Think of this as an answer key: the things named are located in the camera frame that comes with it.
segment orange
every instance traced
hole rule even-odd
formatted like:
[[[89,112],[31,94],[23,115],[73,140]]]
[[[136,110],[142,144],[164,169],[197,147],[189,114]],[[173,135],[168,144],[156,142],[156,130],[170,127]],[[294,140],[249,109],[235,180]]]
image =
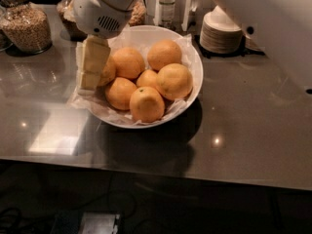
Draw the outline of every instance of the orange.
[[[116,65],[113,56],[109,56],[105,67],[100,74],[100,80],[98,86],[105,86],[115,79]]]
[[[141,53],[132,47],[124,47],[114,54],[116,76],[136,79],[144,71],[145,62]]]
[[[136,85],[138,87],[152,87],[156,88],[156,78],[157,73],[154,70],[146,69],[144,72],[142,72],[137,80]]]
[[[130,111],[135,121],[152,123],[163,117],[165,103],[156,89],[141,87],[136,89],[131,96]]]
[[[185,98],[193,88],[193,77],[182,64],[164,66],[157,74],[156,89],[168,100]]]
[[[105,86],[105,97],[109,104],[119,110],[129,110],[130,97],[137,89],[132,81],[116,77],[112,82]]]
[[[171,39],[158,41],[149,49],[147,62],[156,71],[171,63],[181,63],[181,47]]]

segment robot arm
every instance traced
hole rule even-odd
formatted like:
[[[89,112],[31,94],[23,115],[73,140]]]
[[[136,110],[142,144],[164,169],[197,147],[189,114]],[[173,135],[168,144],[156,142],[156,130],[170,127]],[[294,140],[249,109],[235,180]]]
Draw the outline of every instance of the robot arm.
[[[227,15],[312,94],[312,0],[214,0]],[[78,27],[111,38],[131,18],[136,0],[74,0]]]

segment gray countertop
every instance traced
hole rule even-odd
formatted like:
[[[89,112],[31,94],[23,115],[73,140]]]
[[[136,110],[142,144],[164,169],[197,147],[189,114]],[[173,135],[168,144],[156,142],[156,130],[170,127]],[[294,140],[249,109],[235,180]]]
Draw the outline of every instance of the gray countertop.
[[[201,93],[183,114],[119,129],[66,104],[76,43],[44,8],[53,47],[0,53],[1,159],[312,190],[312,99],[266,56],[202,58]]]

